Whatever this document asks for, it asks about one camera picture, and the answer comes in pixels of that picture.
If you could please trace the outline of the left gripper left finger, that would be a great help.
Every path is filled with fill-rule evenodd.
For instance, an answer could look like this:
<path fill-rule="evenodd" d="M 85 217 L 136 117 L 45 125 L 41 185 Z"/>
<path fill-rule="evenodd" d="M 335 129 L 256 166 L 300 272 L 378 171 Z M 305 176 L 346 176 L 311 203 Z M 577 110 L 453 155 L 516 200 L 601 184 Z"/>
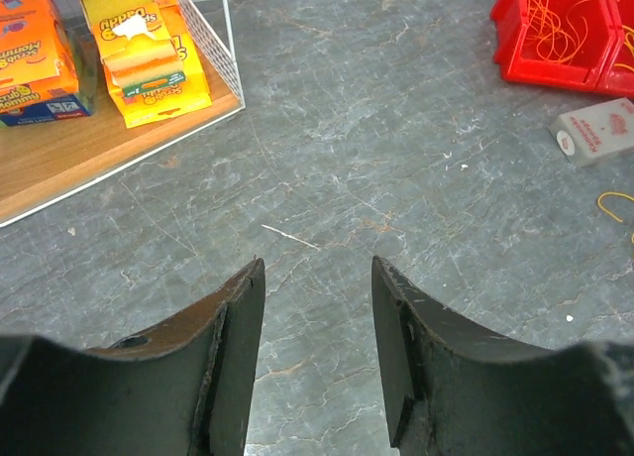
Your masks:
<path fill-rule="evenodd" d="M 265 302 L 254 259 L 211 294 L 107 348 L 1 339 L 5 455 L 241 455 Z"/>

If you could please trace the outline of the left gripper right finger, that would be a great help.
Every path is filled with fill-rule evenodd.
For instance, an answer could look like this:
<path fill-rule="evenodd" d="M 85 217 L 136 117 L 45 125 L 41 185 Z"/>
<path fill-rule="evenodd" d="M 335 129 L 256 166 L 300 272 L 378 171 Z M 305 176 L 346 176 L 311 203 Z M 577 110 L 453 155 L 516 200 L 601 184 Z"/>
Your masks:
<path fill-rule="evenodd" d="M 464 317 L 374 257 L 385 418 L 403 455 L 629 455 L 633 349 L 526 344 Z"/>

